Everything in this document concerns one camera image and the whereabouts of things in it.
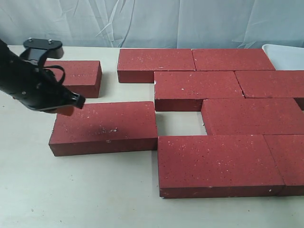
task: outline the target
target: robotic arm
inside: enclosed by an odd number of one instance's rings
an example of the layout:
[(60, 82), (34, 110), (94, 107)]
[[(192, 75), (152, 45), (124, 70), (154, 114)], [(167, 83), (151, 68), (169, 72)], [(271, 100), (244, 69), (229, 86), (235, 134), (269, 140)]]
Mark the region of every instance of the robotic arm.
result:
[[(63, 56), (62, 43), (29, 38), (23, 46), (25, 51), (17, 56), (0, 39), (0, 91), (33, 111), (71, 115), (74, 107), (82, 109), (86, 99), (62, 85), (64, 69), (44, 66), (47, 58)], [(56, 80), (52, 68), (62, 70), (60, 80)]]

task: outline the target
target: white table surface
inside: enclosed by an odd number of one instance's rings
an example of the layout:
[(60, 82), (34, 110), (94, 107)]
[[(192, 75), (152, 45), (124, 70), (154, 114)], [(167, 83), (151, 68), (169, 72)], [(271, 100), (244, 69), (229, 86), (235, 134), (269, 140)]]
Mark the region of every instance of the white table surface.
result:
[[(153, 84), (118, 83), (119, 49), (64, 49), (62, 60), (101, 61), (101, 97), (88, 103), (153, 100)], [(54, 157), (55, 117), (0, 93), (0, 228), (304, 227), (304, 197), (161, 199), (156, 152)], [(157, 122), (160, 135), (206, 134), (199, 113)]]

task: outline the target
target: white cloth backdrop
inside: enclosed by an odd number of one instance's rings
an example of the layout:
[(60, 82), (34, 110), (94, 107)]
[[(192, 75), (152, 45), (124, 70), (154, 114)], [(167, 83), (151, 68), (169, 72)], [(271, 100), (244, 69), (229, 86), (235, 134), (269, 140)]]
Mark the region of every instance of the white cloth backdrop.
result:
[(64, 46), (304, 45), (304, 0), (0, 0), (0, 38)]

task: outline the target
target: brick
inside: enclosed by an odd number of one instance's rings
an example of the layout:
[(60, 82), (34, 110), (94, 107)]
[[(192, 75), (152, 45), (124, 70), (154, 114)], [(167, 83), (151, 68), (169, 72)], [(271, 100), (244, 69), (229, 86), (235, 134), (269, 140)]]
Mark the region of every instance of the brick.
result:
[(292, 98), (204, 100), (208, 135), (304, 134), (304, 115)]
[(304, 135), (266, 135), (285, 188), (279, 196), (304, 195)]
[(153, 83), (154, 71), (195, 71), (191, 49), (120, 50), (120, 83)]
[(161, 136), (160, 196), (274, 196), (284, 182), (261, 135)]
[(57, 115), (49, 146), (55, 156), (157, 149), (153, 102), (85, 104)]
[(199, 112), (203, 99), (241, 98), (233, 71), (154, 72), (155, 110)]
[[(47, 61), (45, 66), (60, 65), (65, 69), (63, 83), (69, 90), (85, 98), (98, 98), (102, 78), (100, 61)], [(59, 80), (62, 71), (51, 69)]]
[(198, 71), (275, 70), (262, 49), (194, 49)]
[(295, 98), (304, 110), (304, 71), (236, 71), (247, 98)]

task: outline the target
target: table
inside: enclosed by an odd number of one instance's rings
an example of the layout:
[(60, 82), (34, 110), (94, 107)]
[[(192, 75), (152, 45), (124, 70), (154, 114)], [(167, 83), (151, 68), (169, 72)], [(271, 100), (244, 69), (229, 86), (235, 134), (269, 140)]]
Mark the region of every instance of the table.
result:
[[(21, 46), (10, 46), (16, 54)], [(100, 98), (152, 101), (153, 84), (119, 84), (119, 49), (64, 47), (62, 60), (100, 60)], [(53, 114), (0, 94), (1, 228), (300, 228), (304, 197), (162, 199), (156, 152), (54, 157)], [(157, 113), (159, 135), (206, 134), (200, 113)]]

